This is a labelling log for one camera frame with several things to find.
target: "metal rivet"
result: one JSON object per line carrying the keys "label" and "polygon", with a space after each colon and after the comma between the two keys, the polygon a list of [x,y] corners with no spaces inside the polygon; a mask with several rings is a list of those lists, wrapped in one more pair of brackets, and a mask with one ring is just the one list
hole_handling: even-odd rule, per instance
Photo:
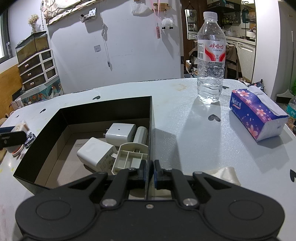
{"label": "metal rivet", "polygon": [[103,206],[105,207],[113,207],[117,204],[115,199],[109,198],[109,199],[104,199],[102,201]]}
{"label": "metal rivet", "polygon": [[186,198],[183,200],[185,206],[195,206],[197,203],[198,201],[194,198]]}
{"label": "metal rivet", "polygon": [[147,204],[147,205],[146,205],[146,208],[148,208],[148,209],[153,209],[153,208],[154,208],[154,205],[153,205],[153,204]]}

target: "white table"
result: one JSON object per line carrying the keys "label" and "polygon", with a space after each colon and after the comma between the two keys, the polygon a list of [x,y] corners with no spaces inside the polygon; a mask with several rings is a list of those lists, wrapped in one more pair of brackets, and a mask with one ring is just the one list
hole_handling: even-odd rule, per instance
{"label": "white table", "polygon": [[[38,135],[59,108],[151,95],[155,118],[155,155],[162,167],[192,173],[233,166],[243,187],[268,195],[283,206],[286,218],[279,238],[294,241],[296,183],[291,181],[289,173],[290,169],[296,170],[296,139],[285,126],[279,137],[257,144],[229,108],[231,90],[246,87],[235,80],[224,80],[224,85],[229,89],[222,90],[220,102],[207,105],[197,98],[196,79],[105,86],[21,108],[9,117],[3,127],[25,120],[31,131]],[[43,117],[37,119],[35,116],[40,116],[37,114],[44,108]],[[211,114],[220,117],[221,122],[209,121]],[[0,240],[11,241],[21,237],[15,222],[15,210],[32,195],[13,177],[19,162],[20,159],[8,153],[0,164]]]}

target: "plastic water bottle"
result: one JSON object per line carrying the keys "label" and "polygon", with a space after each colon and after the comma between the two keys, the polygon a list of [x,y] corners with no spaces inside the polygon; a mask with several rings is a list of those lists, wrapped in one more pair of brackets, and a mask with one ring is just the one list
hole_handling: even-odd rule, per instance
{"label": "plastic water bottle", "polygon": [[292,129],[293,132],[295,132],[296,128],[294,128],[294,126],[296,124],[296,96],[290,100],[286,112],[289,115],[287,125]]}
{"label": "plastic water bottle", "polygon": [[205,103],[219,101],[225,67],[226,37],[217,24],[217,13],[204,12],[197,34],[197,90]]}

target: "teal label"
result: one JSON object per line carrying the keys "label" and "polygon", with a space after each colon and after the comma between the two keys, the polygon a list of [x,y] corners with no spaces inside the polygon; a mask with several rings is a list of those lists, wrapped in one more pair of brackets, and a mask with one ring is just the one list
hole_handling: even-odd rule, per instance
{"label": "teal label", "polygon": [[286,112],[289,116],[296,118],[296,110],[294,110],[290,105],[288,105]]}

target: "tissue pack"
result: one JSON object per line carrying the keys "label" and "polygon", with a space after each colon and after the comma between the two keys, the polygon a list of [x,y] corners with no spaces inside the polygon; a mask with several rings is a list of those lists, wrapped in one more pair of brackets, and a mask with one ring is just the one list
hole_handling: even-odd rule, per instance
{"label": "tissue pack", "polygon": [[229,107],[257,142],[281,134],[288,120],[286,112],[255,86],[233,90]]}

